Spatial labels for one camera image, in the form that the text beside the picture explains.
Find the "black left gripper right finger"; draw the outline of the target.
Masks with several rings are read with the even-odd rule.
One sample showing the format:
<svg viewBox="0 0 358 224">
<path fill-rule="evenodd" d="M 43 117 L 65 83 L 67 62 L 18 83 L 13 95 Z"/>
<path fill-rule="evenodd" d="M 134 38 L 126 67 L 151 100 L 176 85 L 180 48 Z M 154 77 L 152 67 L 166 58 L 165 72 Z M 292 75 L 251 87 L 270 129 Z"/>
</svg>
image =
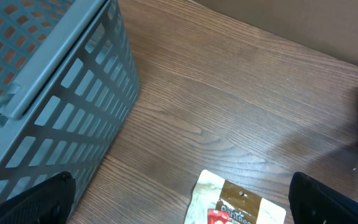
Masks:
<svg viewBox="0 0 358 224">
<path fill-rule="evenodd" d="M 358 202 L 295 172 L 288 199 L 295 224 L 358 224 Z"/>
</svg>

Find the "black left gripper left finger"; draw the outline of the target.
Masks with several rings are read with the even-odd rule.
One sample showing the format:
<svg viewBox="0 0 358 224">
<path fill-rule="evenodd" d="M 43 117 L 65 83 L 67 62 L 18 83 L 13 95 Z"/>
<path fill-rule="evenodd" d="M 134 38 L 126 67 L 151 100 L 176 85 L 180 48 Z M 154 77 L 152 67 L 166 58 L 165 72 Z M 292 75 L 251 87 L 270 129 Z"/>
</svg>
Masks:
<svg viewBox="0 0 358 224">
<path fill-rule="evenodd" d="M 61 172 L 0 204 L 0 224 L 66 224 L 75 190 L 71 173 Z"/>
</svg>

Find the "beige PanTree snack pouch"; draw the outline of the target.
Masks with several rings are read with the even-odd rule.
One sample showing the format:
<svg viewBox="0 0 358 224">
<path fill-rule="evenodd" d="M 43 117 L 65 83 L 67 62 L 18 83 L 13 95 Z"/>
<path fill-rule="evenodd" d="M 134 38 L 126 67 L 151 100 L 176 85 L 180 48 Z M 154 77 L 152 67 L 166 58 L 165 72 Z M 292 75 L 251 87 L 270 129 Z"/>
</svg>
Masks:
<svg viewBox="0 0 358 224">
<path fill-rule="evenodd" d="M 286 210 L 266 198 L 203 170 L 193 188 L 185 224 L 208 224 L 208 210 L 229 214 L 236 224 L 283 224 Z"/>
</svg>

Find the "red Nescafe coffee stick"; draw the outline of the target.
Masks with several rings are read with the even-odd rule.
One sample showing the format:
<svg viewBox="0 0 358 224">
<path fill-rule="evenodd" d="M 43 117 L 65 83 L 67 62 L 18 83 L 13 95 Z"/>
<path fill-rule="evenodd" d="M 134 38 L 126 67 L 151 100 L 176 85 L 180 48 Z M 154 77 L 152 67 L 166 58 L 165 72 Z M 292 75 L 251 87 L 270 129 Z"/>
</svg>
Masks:
<svg viewBox="0 0 358 224">
<path fill-rule="evenodd" d="M 228 213 L 219 210 L 208 210 L 208 224 L 232 224 Z"/>
</svg>

